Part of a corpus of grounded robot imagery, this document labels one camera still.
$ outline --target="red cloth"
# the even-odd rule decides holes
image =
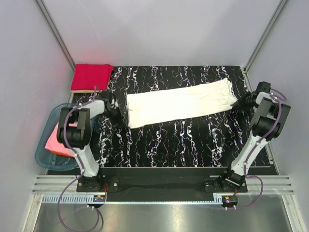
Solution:
[[[106,90],[111,78],[113,66],[109,64],[77,64],[71,85],[72,91]]]

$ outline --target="marble pattern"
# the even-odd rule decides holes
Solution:
[[[127,94],[189,87],[223,78],[232,82],[237,98],[248,91],[239,66],[114,67],[109,90],[117,96],[127,122]],[[73,102],[85,102],[91,95],[75,94]],[[138,129],[113,128],[108,119],[98,116],[90,145],[101,167],[227,166],[248,139],[252,115],[253,110],[231,110]],[[269,166],[264,149],[253,165]]]

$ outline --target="white wall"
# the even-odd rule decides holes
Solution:
[[[36,175],[36,146],[72,70],[33,0],[0,1],[0,231],[21,228]]]
[[[249,70],[257,86],[265,80],[282,91],[291,111],[282,134],[272,141],[280,170],[291,177],[309,229],[309,1],[289,1]]]
[[[242,65],[280,0],[44,0],[75,62]]]

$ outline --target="blue plastic basket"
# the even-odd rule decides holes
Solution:
[[[55,171],[67,171],[78,167],[75,158],[56,155],[45,149],[45,145],[55,126],[59,122],[60,112],[62,107],[76,106],[74,103],[64,103],[52,110],[41,136],[39,145],[35,152],[35,160],[41,167]]]

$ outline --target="folded white cloth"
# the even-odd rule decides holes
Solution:
[[[227,78],[210,84],[128,94],[129,127],[211,115],[232,109],[237,101]]]

